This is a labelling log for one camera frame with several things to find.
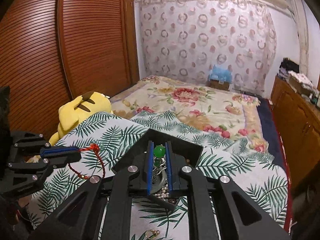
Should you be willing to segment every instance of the red string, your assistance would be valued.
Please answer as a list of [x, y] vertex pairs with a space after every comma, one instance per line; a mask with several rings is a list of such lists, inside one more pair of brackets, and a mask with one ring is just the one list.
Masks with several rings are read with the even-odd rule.
[[[85, 148], [80, 149], [80, 152], [83, 152], [83, 151], [91, 151], [91, 150], [93, 150], [94, 154], [96, 155], [96, 157], [97, 157], [98, 160], [100, 161], [100, 164], [101, 164], [101, 166], [102, 166], [102, 171], [103, 171], [102, 178], [104, 178], [105, 175], [106, 175], [106, 169], [105, 169], [104, 164], [103, 164], [103, 161], [102, 161], [102, 159], [101, 159], [101, 157], [100, 157], [100, 155], [99, 155], [99, 151], [100, 151], [99, 146], [98, 146], [96, 143], [92, 143], [92, 144], [90, 144], [89, 147], [85, 147]], [[83, 175], [83, 174], [81, 174], [80, 172], [76, 171], [74, 168], [72, 168], [71, 165], [70, 165], [70, 163], [68, 163], [68, 166], [69, 166], [69, 168], [70, 168], [75, 174], [78, 175], [79, 178], [81, 178], [81, 179], [89, 179], [88, 176]]]

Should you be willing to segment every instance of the black jewelry tray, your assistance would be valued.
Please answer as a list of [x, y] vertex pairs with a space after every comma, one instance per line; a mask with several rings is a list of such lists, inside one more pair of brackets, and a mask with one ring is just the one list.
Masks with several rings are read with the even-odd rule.
[[[154, 146], [164, 145], [167, 141], [171, 142], [172, 152], [178, 155], [182, 155], [186, 160], [186, 165], [195, 167], [197, 165], [198, 159], [202, 153], [203, 147], [197, 144], [193, 144], [177, 137], [149, 129], [123, 156], [122, 158], [111, 168], [114, 174], [116, 174], [121, 169], [132, 165], [135, 156], [145, 153], [148, 149], [148, 142], [153, 141]], [[173, 211], [178, 205], [178, 200], [175, 204], [169, 203], [156, 196], [150, 195], [148, 197], [154, 203], [159, 206]]]

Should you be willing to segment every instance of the box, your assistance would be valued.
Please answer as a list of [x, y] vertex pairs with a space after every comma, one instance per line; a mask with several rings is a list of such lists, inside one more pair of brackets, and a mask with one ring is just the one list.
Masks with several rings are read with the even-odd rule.
[[[153, 141], [155, 147], [157, 145], [164, 145], [165, 142], [170, 141], [172, 146], [172, 152], [178, 155], [182, 155], [186, 160], [189, 160], [189, 165], [195, 167], [198, 163], [203, 147], [197, 144], [193, 144], [174, 136], [161, 133], [156, 130], [149, 129], [130, 149], [127, 151], [122, 158], [111, 168], [116, 174], [121, 169], [132, 165], [135, 156], [140, 155], [147, 151], [148, 141]], [[148, 197], [154, 203], [162, 206], [170, 211], [173, 211], [178, 201], [175, 204], [163, 201], [153, 195]]]
[[229, 82], [220, 82], [219, 80], [210, 80], [210, 87], [220, 90], [229, 91]]
[[306, 96], [309, 96], [310, 93], [312, 93], [312, 91], [303, 88], [302, 83], [299, 83], [293, 76], [290, 76], [288, 83], [289, 85], [293, 86], [297, 90], [297, 93], [300, 95], [304, 94]]

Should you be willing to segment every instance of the yellow plush toy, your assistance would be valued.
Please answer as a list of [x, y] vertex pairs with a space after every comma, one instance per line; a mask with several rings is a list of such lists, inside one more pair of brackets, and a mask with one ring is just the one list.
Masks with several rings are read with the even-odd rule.
[[96, 112], [112, 113], [111, 103], [105, 95], [98, 92], [87, 92], [59, 108], [58, 132], [51, 136], [49, 142], [55, 145], [78, 124]]

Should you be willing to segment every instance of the metal screw cap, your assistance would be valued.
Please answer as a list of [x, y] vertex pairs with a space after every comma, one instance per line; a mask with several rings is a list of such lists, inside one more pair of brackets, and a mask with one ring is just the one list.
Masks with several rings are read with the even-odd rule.
[[89, 179], [89, 181], [91, 183], [97, 183], [97, 182], [99, 182], [99, 180], [100, 180], [100, 178], [98, 176], [91, 176]]
[[129, 166], [128, 167], [128, 171], [129, 172], [136, 172], [138, 170], [138, 167], [137, 166]]
[[230, 181], [230, 178], [228, 176], [221, 176], [220, 181], [222, 183], [228, 183]]
[[192, 171], [192, 168], [190, 166], [184, 166], [182, 167], [182, 171], [185, 173], [189, 173]]

